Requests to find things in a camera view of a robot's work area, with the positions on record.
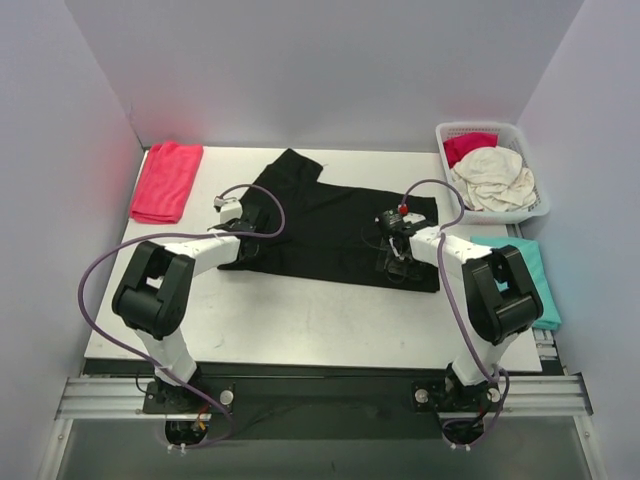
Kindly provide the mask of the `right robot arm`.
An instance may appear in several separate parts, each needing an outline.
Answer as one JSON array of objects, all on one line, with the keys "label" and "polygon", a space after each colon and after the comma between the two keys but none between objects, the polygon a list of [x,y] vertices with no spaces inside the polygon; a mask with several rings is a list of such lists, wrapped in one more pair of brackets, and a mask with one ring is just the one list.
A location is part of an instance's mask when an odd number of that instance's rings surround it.
[{"label": "right robot arm", "polygon": [[443,383],[443,395],[465,408],[479,384],[498,380],[508,347],[544,312],[524,257],[511,244],[489,247],[448,235],[404,206],[379,214],[376,225],[397,260],[438,269],[467,348],[450,364],[453,377]]}]

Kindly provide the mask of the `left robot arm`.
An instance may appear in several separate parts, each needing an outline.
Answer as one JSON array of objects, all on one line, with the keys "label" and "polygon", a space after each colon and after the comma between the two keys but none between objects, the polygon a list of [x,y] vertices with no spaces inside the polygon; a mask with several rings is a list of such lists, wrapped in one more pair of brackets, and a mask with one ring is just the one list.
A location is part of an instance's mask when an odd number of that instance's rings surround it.
[{"label": "left robot arm", "polygon": [[158,362],[156,378],[167,385],[166,398],[182,412],[195,409],[202,387],[193,380],[197,365],[180,325],[193,278],[211,269],[252,258],[259,250],[255,233],[264,233],[264,208],[234,201],[222,209],[223,222],[205,239],[161,245],[143,241],[134,250],[112,299],[112,311],[143,342]]}]

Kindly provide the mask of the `black t shirt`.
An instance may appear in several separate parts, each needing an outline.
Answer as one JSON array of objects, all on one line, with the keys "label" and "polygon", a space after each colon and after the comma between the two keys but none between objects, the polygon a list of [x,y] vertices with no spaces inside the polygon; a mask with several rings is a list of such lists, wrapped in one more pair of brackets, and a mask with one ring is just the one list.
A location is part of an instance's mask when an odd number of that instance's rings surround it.
[{"label": "black t shirt", "polygon": [[258,209],[258,232],[281,233],[254,240],[256,255],[228,265],[228,270],[438,292],[436,267],[402,265],[381,245],[375,218],[398,206],[401,194],[324,184],[319,180],[322,170],[292,149],[264,168],[241,203]]}]

